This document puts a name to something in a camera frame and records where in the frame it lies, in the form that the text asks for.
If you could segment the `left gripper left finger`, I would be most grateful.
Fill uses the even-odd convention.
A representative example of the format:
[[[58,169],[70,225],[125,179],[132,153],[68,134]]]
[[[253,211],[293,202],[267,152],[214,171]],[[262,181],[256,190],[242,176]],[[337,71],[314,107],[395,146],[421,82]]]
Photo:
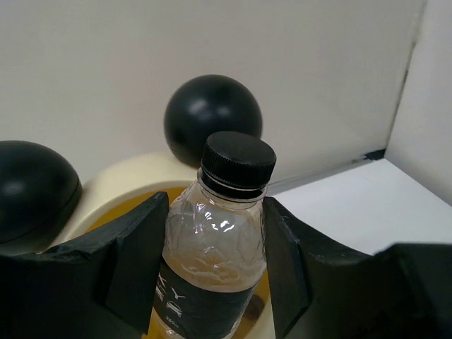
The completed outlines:
[[[169,199],[41,254],[1,257],[2,338],[140,338],[148,332]]]

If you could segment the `black label small bottle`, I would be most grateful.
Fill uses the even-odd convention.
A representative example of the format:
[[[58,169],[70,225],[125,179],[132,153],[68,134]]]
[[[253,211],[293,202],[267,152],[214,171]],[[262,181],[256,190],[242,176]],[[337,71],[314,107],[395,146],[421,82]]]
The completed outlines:
[[[260,138],[206,141],[196,180],[171,204],[151,321],[161,338],[231,338],[265,269],[263,198],[276,163]]]

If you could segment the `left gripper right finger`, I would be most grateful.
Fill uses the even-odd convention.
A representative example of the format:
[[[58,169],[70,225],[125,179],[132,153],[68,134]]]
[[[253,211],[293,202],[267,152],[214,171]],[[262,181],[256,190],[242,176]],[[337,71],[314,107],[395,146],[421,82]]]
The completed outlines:
[[[451,246],[398,243],[375,255],[263,202],[277,338],[450,338]]]

